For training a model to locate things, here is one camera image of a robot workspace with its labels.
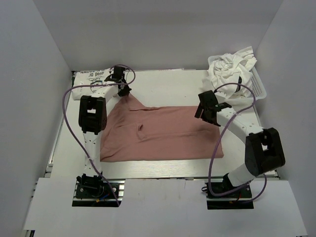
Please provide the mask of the pink t shirt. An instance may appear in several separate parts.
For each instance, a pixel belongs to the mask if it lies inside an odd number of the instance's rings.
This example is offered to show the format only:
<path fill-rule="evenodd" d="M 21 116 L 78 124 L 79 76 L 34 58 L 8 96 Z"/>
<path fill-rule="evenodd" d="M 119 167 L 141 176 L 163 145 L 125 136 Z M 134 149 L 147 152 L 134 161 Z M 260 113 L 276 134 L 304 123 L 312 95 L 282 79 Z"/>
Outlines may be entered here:
<path fill-rule="evenodd" d="M 121 98 L 108 115 L 101 138 L 102 162 L 205 159 L 214 151 L 219 127 L 194 117 L 195 106 L 146 107 Z"/>

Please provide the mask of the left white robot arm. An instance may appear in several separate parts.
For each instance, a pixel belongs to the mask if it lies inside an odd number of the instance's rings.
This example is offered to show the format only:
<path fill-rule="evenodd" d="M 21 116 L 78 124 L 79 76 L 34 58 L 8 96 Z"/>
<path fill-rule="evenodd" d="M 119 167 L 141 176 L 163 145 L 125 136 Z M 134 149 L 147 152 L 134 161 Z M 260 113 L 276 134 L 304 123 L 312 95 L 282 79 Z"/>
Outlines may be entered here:
<path fill-rule="evenodd" d="M 92 94 L 83 95 L 79 104 L 79 126 L 84 139 L 84 174 L 102 176 L 100 162 L 101 137 L 107 125 L 107 103 L 114 97 L 127 96 L 131 88 L 126 81 L 126 74 L 131 69 L 113 66 L 110 74 L 101 82 L 92 84 Z"/>

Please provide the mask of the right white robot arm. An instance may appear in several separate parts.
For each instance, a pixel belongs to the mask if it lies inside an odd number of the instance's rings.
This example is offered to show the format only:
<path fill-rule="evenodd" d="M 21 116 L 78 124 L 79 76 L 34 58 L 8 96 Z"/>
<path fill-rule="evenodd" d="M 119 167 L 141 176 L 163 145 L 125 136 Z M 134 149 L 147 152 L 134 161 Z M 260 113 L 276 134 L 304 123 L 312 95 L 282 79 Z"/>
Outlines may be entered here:
<path fill-rule="evenodd" d="M 235 193 L 256 177 L 285 165 L 279 132 L 275 128 L 263 128 L 249 122 L 228 103 L 219 103 L 212 90 L 198 97 L 195 117 L 223 127 L 223 132 L 229 130 L 245 145 L 243 164 L 223 176 L 220 192 L 213 192 L 212 183 L 208 182 L 212 196 L 222 197 Z"/>

